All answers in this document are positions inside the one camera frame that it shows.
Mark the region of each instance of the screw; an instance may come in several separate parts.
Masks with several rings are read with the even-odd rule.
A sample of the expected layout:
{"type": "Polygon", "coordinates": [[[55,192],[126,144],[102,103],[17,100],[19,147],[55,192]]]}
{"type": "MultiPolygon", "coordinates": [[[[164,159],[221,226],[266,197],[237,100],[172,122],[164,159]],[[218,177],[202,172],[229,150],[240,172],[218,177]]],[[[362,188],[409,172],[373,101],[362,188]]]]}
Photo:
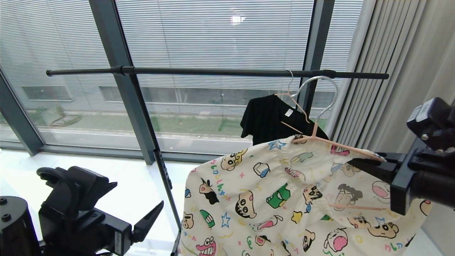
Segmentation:
{"type": "Polygon", "coordinates": [[[3,214],[3,216],[1,217],[1,220],[3,222],[7,222],[7,221],[11,220],[11,215],[9,213],[3,214]]]}

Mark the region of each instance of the white label sticker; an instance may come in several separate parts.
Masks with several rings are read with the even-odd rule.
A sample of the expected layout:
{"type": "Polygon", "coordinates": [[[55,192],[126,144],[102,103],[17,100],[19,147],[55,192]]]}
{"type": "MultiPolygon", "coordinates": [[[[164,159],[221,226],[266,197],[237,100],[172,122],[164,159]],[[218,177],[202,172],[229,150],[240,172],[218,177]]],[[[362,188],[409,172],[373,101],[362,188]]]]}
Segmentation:
{"type": "Polygon", "coordinates": [[[428,118],[427,112],[434,100],[435,100],[435,98],[430,99],[429,101],[423,103],[422,108],[420,108],[420,111],[417,114],[417,117],[415,117],[415,120],[417,122],[423,121],[428,118]]]}
{"type": "Polygon", "coordinates": [[[121,254],[121,234],[119,232],[115,232],[114,235],[114,251],[116,254],[121,254]]]}
{"type": "Polygon", "coordinates": [[[284,115],[287,116],[287,117],[290,117],[292,112],[293,112],[292,109],[288,109],[288,111],[284,115]]]}
{"type": "Polygon", "coordinates": [[[419,113],[420,108],[422,108],[422,105],[414,108],[414,111],[412,112],[411,116],[409,117],[408,122],[414,120],[415,117],[417,117],[417,114],[419,113]]]}

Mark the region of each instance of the hanger hook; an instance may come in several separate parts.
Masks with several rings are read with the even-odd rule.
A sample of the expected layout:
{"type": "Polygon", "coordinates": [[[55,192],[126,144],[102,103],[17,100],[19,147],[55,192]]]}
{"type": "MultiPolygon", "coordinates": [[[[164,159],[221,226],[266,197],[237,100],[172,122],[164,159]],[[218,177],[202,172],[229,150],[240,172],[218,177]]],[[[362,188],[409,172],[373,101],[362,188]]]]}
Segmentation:
{"type": "Polygon", "coordinates": [[[289,73],[291,73],[291,76],[292,76],[291,81],[288,84],[288,93],[291,94],[290,87],[291,87],[292,81],[294,81],[294,74],[289,69],[285,69],[285,70],[289,71],[289,73]]]}
{"type": "Polygon", "coordinates": [[[323,79],[323,80],[327,80],[329,82],[332,83],[332,85],[335,87],[335,95],[334,95],[334,100],[332,100],[332,102],[326,107],[324,108],[324,110],[318,115],[318,118],[316,119],[316,122],[315,123],[318,123],[319,122],[319,119],[321,118],[322,114],[324,114],[327,110],[329,110],[334,104],[335,104],[335,101],[337,100],[337,95],[338,95],[338,85],[337,83],[330,77],[326,77],[326,76],[316,76],[316,77],[312,77],[308,80],[306,80],[302,86],[300,87],[301,88],[304,88],[307,84],[309,84],[310,82],[314,81],[314,80],[318,80],[318,79],[323,79]]]}

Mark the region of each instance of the white cartoon print shirt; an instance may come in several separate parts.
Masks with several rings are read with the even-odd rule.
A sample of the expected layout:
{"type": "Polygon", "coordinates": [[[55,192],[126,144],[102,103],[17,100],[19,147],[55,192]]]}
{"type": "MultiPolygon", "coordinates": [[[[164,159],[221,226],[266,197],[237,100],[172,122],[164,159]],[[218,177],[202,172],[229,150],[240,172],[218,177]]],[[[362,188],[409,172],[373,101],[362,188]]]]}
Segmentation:
{"type": "Polygon", "coordinates": [[[404,252],[431,202],[414,200],[407,215],[398,215],[388,209],[389,185],[346,163],[364,155],[320,141],[292,143],[293,139],[262,143],[191,171],[178,247],[182,255],[404,252]]]}

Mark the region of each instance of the tiled floor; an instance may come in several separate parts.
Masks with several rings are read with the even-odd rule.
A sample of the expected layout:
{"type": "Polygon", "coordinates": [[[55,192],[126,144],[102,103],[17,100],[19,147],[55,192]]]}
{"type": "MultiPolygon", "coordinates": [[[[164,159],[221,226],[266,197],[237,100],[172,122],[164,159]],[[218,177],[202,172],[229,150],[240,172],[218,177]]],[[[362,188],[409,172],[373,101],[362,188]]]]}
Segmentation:
{"type": "MultiPolygon", "coordinates": [[[[0,195],[20,196],[27,200],[38,239],[41,239],[37,212],[52,189],[36,175],[36,170],[39,167],[67,169],[73,165],[102,174],[111,182],[117,181],[118,186],[102,197],[96,204],[96,208],[133,225],[161,200],[164,200],[165,209],[153,225],[146,240],[134,244],[127,255],[169,255],[175,240],[177,225],[169,208],[156,164],[147,166],[142,160],[44,153],[30,157],[26,152],[3,150],[0,152],[0,195]]],[[[182,218],[186,177],[197,164],[167,162],[166,166],[172,180],[172,194],[180,218],[182,218]]],[[[442,256],[421,230],[404,255],[442,256]]]]}

